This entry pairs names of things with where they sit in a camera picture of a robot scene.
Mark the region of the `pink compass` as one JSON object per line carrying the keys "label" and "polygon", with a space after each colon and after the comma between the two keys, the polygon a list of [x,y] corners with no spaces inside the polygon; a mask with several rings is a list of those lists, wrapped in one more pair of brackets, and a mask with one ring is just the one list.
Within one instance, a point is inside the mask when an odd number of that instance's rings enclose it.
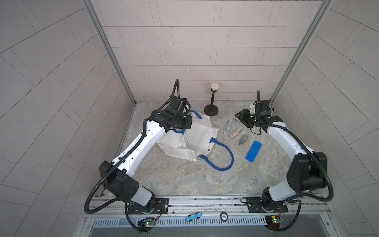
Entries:
{"label": "pink compass", "polygon": [[231,135],[230,135],[230,139],[234,139],[234,138],[237,138],[238,136],[240,136],[242,133],[244,132],[244,129],[243,128],[238,128],[236,131],[234,131]]}

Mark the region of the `green compass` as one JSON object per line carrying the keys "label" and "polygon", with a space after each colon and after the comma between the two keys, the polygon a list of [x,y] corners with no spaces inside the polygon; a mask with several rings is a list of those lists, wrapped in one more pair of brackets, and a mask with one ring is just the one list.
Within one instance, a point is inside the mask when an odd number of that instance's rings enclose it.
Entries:
{"label": "green compass", "polygon": [[239,139],[239,141],[238,141],[238,145],[239,146],[243,145],[246,142],[247,139],[248,139],[248,135],[241,136],[240,139]]}

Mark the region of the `blue compass set box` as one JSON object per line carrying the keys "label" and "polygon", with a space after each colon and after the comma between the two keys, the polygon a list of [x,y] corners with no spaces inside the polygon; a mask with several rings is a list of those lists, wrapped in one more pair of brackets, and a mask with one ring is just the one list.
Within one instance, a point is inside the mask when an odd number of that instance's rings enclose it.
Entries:
{"label": "blue compass set box", "polygon": [[245,157],[246,160],[252,163],[256,159],[261,147],[262,144],[260,142],[254,141]]}

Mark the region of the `white canvas Doraemon bag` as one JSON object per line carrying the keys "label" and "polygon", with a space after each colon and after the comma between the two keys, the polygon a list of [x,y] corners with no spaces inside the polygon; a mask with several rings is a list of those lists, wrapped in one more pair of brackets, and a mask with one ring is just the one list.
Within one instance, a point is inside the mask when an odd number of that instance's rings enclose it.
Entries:
{"label": "white canvas Doraemon bag", "polygon": [[[192,125],[190,129],[176,129],[168,131],[158,142],[158,146],[167,155],[192,162],[198,159],[205,160],[217,171],[227,171],[234,164],[232,151],[223,143],[217,141],[219,130],[211,124],[210,117],[190,110]],[[224,147],[231,156],[231,163],[227,167],[217,167],[209,159],[214,145]]]}

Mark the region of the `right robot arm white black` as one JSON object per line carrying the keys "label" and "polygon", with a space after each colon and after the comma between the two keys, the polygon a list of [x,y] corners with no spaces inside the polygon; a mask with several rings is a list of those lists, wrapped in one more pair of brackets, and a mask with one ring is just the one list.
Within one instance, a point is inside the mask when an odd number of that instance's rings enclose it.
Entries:
{"label": "right robot arm white black", "polygon": [[333,199],[334,190],[327,174],[327,156],[309,148],[290,131],[283,119],[272,113],[268,100],[258,97],[249,109],[241,110],[235,117],[247,128],[260,128],[273,137],[291,160],[286,178],[265,188],[261,197],[248,198],[250,207],[256,212],[276,212],[300,197],[322,202]]}

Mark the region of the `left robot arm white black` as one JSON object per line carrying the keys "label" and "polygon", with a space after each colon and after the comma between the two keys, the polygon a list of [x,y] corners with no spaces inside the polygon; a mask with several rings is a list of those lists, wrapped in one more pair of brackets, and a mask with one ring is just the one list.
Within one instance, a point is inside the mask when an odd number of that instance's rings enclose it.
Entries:
{"label": "left robot arm white black", "polygon": [[[133,179],[139,164],[150,149],[169,131],[190,129],[192,116],[189,115],[190,104],[180,97],[180,81],[176,80],[169,99],[151,115],[143,120],[142,132],[136,139],[112,162],[104,161],[100,167],[100,181],[89,193],[84,212],[94,214],[116,201],[136,203],[144,212],[151,212],[155,206],[155,194]],[[104,187],[114,194],[115,198],[105,204],[90,208],[90,202],[96,191]]]}

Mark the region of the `black stand with pink ball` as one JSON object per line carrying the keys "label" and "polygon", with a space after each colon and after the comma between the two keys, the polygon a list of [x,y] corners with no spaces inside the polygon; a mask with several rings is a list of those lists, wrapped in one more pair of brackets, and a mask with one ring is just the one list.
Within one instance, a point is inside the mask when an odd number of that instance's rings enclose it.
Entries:
{"label": "black stand with pink ball", "polygon": [[216,94],[218,89],[219,89],[218,83],[213,83],[211,85],[211,92],[212,92],[211,103],[208,104],[207,106],[205,106],[205,108],[204,108],[205,114],[208,116],[211,116],[211,117],[217,115],[219,112],[218,107],[214,104],[215,94]]}

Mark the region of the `round black badge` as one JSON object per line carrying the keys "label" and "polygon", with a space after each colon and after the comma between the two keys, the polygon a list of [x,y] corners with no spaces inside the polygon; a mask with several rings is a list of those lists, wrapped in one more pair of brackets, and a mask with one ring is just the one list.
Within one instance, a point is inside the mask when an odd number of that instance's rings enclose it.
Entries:
{"label": "round black badge", "polygon": [[222,212],[220,214],[220,219],[221,219],[222,222],[227,222],[228,219],[229,219],[229,216],[228,216],[228,214],[226,212]]}

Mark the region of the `right green circuit board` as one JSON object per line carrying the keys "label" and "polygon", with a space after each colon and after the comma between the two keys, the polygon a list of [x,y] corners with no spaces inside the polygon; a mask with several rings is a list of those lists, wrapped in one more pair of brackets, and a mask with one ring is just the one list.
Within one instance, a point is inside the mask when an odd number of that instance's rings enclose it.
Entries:
{"label": "right green circuit board", "polygon": [[284,222],[284,219],[280,216],[276,215],[267,215],[265,216],[266,221],[266,228],[271,228],[274,230],[280,229],[282,223]]}

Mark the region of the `green circuit board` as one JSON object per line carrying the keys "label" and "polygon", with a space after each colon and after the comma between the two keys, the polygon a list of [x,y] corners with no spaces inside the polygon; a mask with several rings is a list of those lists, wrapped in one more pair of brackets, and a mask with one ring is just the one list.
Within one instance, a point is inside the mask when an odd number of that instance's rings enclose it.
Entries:
{"label": "green circuit board", "polygon": [[266,228],[271,228],[274,230],[280,229],[282,223],[284,222],[284,219],[280,216],[276,215],[267,215],[265,216],[266,221]]}
{"label": "green circuit board", "polygon": [[156,224],[155,218],[145,218],[138,222],[139,228],[150,228],[153,227]]}

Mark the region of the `blue tape piece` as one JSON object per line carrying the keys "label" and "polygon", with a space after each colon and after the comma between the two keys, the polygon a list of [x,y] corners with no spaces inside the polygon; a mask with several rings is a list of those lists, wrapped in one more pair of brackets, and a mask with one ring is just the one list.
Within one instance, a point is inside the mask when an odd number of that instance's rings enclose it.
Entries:
{"label": "blue tape piece", "polygon": [[201,212],[197,212],[195,214],[188,215],[186,218],[186,222],[191,222],[193,220],[199,219],[200,217],[202,217]]}

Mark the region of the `left green circuit board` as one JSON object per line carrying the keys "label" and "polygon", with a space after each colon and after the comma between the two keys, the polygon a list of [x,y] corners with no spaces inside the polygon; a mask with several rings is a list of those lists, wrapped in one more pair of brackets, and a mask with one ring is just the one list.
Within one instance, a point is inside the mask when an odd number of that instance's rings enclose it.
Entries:
{"label": "left green circuit board", "polygon": [[139,228],[150,228],[153,227],[156,224],[155,218],[145,218],[138,222]]}

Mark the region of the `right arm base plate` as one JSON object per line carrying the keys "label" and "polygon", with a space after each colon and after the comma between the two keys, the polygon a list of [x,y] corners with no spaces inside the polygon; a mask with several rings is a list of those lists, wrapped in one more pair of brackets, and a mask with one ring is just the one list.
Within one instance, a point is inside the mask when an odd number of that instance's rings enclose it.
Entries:
{"label": "right arm base plate", "polygon": [[249,213],[288,212],[287,203],[284,201],[278,202],[263,197],[247,197],[245,200]]}

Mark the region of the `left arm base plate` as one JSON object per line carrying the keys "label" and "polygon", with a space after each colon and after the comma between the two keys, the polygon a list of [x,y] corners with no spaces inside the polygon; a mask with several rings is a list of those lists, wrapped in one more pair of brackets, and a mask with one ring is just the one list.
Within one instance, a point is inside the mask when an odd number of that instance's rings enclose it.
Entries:
{"label": "left arm base plate", "polygon": [[167,214],[169,206],[169,198],[155,198],[154,201],[150,201],[146,206],[142,206],[138,203],[128,203],[126,205],[126,212],[128,214]]}

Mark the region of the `aluminium rail frame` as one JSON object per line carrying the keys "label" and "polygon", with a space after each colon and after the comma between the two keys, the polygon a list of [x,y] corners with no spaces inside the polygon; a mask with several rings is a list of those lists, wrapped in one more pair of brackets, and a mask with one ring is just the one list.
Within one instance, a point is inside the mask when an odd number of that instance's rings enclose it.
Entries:
{"label": "aluminium rail frame", "polygon": [[192,195],[192,196],[157,196],[151,208],[141,207],[137,203],[117,200],[100,211],[95,216],[124,216],[131,217],[159,216],[184,217],[197,212],[203,216],[219,216],[222,212],[232,216],[248,215],[282,215],[291,217],[297,213],[298,204],[282,201],[263,208],[258,195]]}

